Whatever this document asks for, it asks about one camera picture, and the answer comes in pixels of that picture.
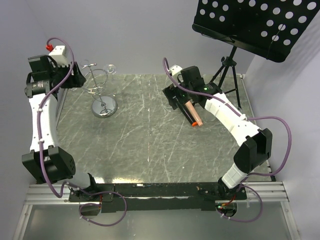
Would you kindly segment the chrome wine glass rack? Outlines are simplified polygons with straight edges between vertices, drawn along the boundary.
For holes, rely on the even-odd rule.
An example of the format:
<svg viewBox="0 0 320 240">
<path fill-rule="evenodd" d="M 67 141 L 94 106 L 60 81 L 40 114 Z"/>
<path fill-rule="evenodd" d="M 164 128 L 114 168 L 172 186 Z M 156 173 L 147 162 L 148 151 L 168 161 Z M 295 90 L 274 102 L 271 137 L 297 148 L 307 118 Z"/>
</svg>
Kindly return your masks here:
<svg viewBox="0 0 320 240">
<path fill-rule="evenodd" d="M 80 65 L 82 70 L 87 71 L 82 89 L 94 99 L 91 105 L 93 115 L 101 119 L 111 117 L 116 113 L 118 103 L 114 96 L 105 95 L 105 88 L 108 79 L 114 79 L 114 74 L 107 74 L 103 68 L 97 68 L 97 63 L 90 63 L 87 59 Z"/>
</svg>

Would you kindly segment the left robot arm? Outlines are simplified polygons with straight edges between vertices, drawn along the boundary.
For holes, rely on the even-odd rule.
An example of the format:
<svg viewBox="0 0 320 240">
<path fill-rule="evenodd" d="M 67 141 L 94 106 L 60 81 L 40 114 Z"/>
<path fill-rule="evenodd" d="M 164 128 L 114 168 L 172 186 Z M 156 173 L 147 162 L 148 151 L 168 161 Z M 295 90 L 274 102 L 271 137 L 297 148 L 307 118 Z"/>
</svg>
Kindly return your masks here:
<svg viewBox="0 0 320 240">
<path fill-rule="evenodd" d="M 54 195 L 62 197 L 53 185 L 61 182 L 80 191 L 87 201 L 95 200 L 99 189 L 93 176 L 77 172 L 74 158 L 59 145 L 56 110 L 60 89 L 80 88 L 85 78 L 75 61 L 63 53 L 49 53 L 28 58 L 25 95 L 32 112 L 32 141 L 29 153 L 22 155 L 23 166 L 36 184 L 47 184 Z"/>
</svg>

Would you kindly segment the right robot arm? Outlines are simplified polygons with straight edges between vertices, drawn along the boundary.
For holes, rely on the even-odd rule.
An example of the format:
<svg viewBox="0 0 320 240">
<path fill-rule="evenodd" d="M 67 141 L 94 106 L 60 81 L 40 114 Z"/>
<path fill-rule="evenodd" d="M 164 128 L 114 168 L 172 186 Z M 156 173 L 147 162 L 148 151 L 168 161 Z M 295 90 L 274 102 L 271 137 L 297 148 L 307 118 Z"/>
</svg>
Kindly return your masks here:
<svg viewBox="0 0 320 240">
<path fill-rule="evenodd" d="M 221 198 L 230 199 L 236 187 L 253 171 L 269 159 L 273 135 L 250 122 L 213 82 L 205 83 L 199 68 L 165 66 L 164 71 L 172 84 L 163 90 L 173 109 L 177 103 L 192 101 L 212 114 L 233 136 L 239 146 L 230 169 L 218 180 L 217 191 Z"/>
</svg>

